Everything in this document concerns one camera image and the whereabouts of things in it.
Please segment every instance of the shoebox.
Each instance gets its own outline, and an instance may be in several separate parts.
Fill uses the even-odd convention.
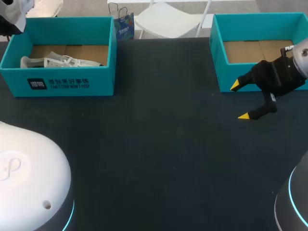
[[[210,49],[221,92],[230,92],[237,77],[246,74],[261,60],[281,56],[280,49],[308,37],[304,13],[216,14],[213,18]],[[307,90],[308,84],[300,87]],[[240,91],[259,91],[247,85]]]
[[[28,18],[25,32],[12,37],[0,72],[14,97],[111,96],[115,35],[112,17]],[[23,56],[43,58],[51,51],[104,66],[20,68]]]

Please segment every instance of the robot logo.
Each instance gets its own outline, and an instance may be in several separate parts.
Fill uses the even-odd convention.
[[[10,175],[11,172],[15,172],[20,168],[21,165],[21,160],[19,158],[12,158],[9,160],[9,162],[7,163],[7,166],[5,166],[3,168],[3,172],[4,172],[4,177],[0,177],[0,181],[2,180],[7,180]]]

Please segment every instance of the white shoe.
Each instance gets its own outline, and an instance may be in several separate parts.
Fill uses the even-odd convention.
[[[50,52],[46,58],[30,59],[26,56],[21,58],[20,68],[33,68],[33,67],[77,67],[77,66],[103,66],[100,63],[74,59],[67,55],[59,55],[55,52]]]

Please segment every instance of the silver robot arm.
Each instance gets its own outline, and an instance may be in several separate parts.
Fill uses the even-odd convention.
[[[294,65],[299,73],[308,79],[308,38],[292,48]]]

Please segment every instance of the black logo on box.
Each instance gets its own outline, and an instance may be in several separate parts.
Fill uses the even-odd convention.
[[[28,78],[28,83],[32,90],[46,90],[47,86],[42,78]]]

